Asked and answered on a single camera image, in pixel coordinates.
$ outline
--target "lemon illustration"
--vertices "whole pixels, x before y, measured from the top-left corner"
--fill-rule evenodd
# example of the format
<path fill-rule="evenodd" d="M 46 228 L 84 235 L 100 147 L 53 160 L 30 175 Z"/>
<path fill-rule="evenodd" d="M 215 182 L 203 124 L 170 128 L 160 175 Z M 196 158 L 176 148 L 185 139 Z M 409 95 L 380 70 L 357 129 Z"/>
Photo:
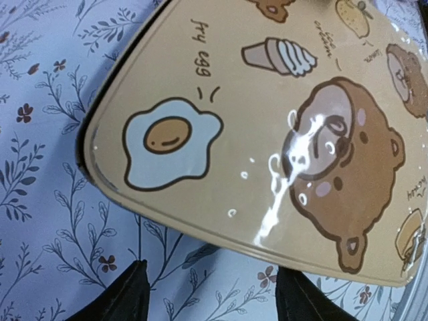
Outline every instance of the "lemon illustration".
<path fill-rule="evenodd" d="M 370 33 L 368 18 L 373 19 L 366 11 L 366 3 L 358 2 L 355 5 L 351 0 L 338 0 L 336 2 L 336 12 L 343 23 L 351 29 L 358 38 L 367 37 Z"/>

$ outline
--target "bear face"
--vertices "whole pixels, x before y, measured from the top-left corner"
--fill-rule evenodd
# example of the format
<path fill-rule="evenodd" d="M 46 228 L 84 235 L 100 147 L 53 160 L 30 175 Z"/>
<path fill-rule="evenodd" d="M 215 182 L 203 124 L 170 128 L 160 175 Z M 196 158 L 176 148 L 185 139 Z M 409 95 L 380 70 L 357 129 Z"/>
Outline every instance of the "bear face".
<path fill-rule="evenodd" d="M 404 161 L 403 139 L 364 87 L 333 78 L 299 108 L 282 168 L 292 203 L 336 242 L 344 272 L 361 270 L 366 235 L 388 206 Z"/>
<path fill-rule="evenodd" d="M 285 23 L 288 11 L 285 6 L 292 4 L 295 0 L 247 0 L 255 3 L 256 7 L 268 19 L 278 23 Z"/>
<path fill-rule="evenodd" d="M 416 118 L 426 117 L 428 86 L 417 56 L 399 45 L 390 44 L 387 47 L 387 57 L 395 90 L 405 108 Z"/>

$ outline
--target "black object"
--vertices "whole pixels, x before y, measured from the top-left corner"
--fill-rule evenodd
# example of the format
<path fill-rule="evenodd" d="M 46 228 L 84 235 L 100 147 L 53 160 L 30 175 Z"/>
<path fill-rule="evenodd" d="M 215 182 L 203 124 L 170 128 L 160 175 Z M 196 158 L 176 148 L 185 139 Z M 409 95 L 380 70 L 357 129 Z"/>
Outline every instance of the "black object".
<path fill-rule="evenodd" d="M 358 321 L 331 302 L 302 272 L 280 267 L 276 279 L 278 321 Z"/>
<path fill-rule="evenodd" d="M 66 321 L 147 321 L 147 261 L 134 261 L 101 295 Z"/>
<path fill-rule="evenodd" d="M 425 37 L 426 37 L 427 31 L 428 31 L 428 1 L 419 0 L 418 5 L 419 5 L 419 10 L 421 12 L 421 18 L 422 18 L 423 27 L 425 29 Z"/>

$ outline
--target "brown flower print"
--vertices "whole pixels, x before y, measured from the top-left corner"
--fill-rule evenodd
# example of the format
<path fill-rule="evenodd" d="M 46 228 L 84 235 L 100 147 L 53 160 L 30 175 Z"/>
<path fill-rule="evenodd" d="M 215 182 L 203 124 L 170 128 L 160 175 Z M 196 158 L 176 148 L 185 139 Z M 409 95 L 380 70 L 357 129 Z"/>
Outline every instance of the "brown flower print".
<path fill-rule="evenodd" d="M 0 43 L 3 43 L 7 40 L 7 38 L 9 37 L 11 33 L 8 31 L 3 32 L 2 35 L 0 35 Z"/>
<path fill-rule="evenodd" d="M 40 66 L 40 64 L 34 64 L 34 65 L 32 65 L 32 66 L 28 69 L 27 74 L 29 74 L 29 75 L 34 75 L 34 74 L 39 70 L 39 66 Z"/>
<path fill-rule="evenodd" d="M 360 304 L 367 304 L 368 299 L 372 296 L 370 292 L 370 287 L 366 286 L 363 292 L 360 293 Z"/>
<path fill-rule="evenodd" d="M 61 70 L 64 70 L 66 68 L 66 62 L 67 62 L 67 60 L 65 60 L 65 59 L 63 59 L 61 62 L 56 61 L 53 64 L 53 66 L 55 67 L 53 72 L 59 72 Z"/>
<path fill-rule="evenodd" d="M 265 273 L 259 272 L 257 274 L 257 279 L 261 280 L 260 287 L 266 288 L 269 285 L 269 281 L 272 283 L 276 282 L 276 276 L 272 276 L 272 272 L 274 271 L 274 267 L 272 265 L 266 268 Z"/>
<path fill-rule="evenodd" d="M 30 107 L 29 104 L 25 103 L 23 107 L 18 108 L 18 117 L 16 118 L 17 122 L 24 121 L 24 124 L 27 124 L 28 122 L 31 122 L 31 113 L 33 112 L 34 108 Z"/>
<path fill-rule="evenodd" d="M 102 264 L 101 270 L 104 273 L 107 273 L 108 270 L 110 271 L 114 271 L 115 269 L 117 269 L 118 267 L 116 266 L 116 264 L 113 264 L 114 261 L 116 261 L 116 258 L 114 257 L 114 255 L 110 255 L 108 257 L 108 259 L 106 259 L 104 256 L 101 256 L 98 259 L 98 262 L 100 262 Z"/>

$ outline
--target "ice cream cone illustration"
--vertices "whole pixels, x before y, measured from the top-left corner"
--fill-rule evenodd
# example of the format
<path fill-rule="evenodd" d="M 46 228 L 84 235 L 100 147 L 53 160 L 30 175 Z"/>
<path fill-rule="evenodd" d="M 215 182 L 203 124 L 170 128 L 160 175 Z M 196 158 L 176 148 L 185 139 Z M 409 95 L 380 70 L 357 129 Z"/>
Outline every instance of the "ice cream cone illustration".
<path fill-rule="evenodd" d="M 282 76 L 304 77 L 317 66 L 317 58 L 295 42 L 267 38 L 241 50 L 244 62 L 256 68 L 271 70 Z"/>
<path fill-rule="evenodd" d="M 370 34 L 368 19 L 373 19 L 373 17 L 366 11 L 366 3 L 364 1 L 360 1 L 355 5 L 352 0 L 338 0 L 336 2 L 336 12 L 340 20 L 342 20 L 358 38 L 361 39 Z"/>
<path fill-rule="evenodd" d="M 395 240 L 395 247 L 404 262 L 403 271 L 408 270 L 422 256 L 425 234 L 421 210 L 416 209 L 406 218 Z"/>

